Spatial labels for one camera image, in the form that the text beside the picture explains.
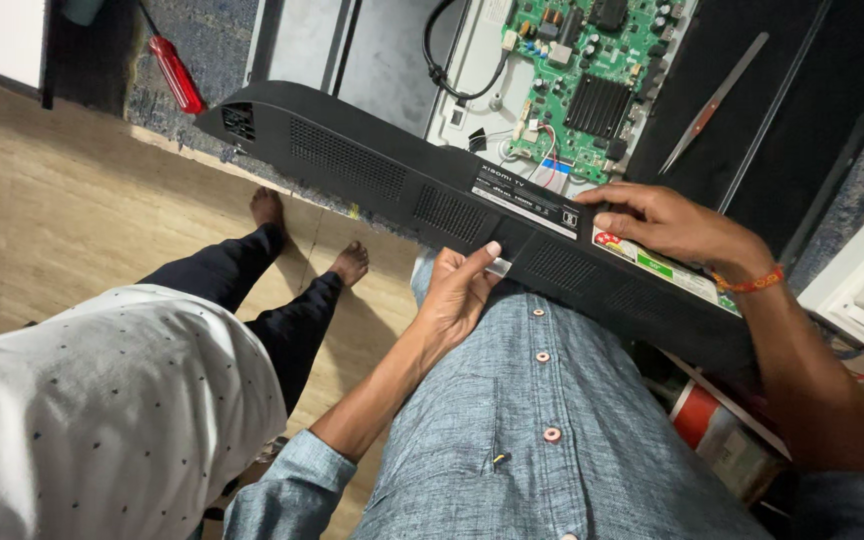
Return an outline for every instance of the shirt pocket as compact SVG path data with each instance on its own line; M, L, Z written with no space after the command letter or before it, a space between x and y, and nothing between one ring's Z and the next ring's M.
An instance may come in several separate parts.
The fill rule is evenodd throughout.
M498 382L490 376L461 374L421 385L391 423L365 511L416 483L493 472L497 401Z

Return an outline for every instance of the red thread bracelet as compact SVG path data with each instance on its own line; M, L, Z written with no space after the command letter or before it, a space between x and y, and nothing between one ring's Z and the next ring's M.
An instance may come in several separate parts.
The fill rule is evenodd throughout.
M786 274L783 273L782 264L776 264L772 272L769 272L768 274L759 277L758 279L753 279L751 281L743 281L736 284L730 284L728 281L725 280L725 277L719 276L715 272L712 272L712 276L715 278L715 284L719 287L719 289L739 293L756 292L757 290L768 289L786 278Z

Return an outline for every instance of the bare foot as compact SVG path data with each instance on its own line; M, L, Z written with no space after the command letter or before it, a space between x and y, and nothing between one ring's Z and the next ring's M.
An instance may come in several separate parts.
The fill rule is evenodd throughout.
M285 219L282 213L282 199L279 198L279 193L268 187L259 187L252 195L251 202L248 203L248 209L252 212L252 219L255 220L255 227L260 227L266 223L277 225L282 230L282 235L288 236L285 232Z
M369 250L355 240L339 253L328 271L338 274L347 288L354 286L369 273Z

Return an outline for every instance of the screwdriver handle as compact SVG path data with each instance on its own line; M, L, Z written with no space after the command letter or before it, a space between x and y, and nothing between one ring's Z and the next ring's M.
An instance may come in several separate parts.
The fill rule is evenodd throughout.
M195 83L189 76L188 70L179 59L175 45L161 35L153 35L149 39L149 50L158 60L158 67L162 69L162 75L169 84L169 90L175 97L178 107L183 113L198 115L206 109L195 88Z

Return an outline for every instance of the black trousers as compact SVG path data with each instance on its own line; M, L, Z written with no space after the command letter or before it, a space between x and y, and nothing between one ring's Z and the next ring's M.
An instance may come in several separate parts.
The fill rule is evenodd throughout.
M139 281L198 296L235 313L256 281L282 252L282 231L272 224L169 262ZM246 326L262 341L278 375L285 410L292 414L342 292L342 279L326 272L288 304L262 311Z

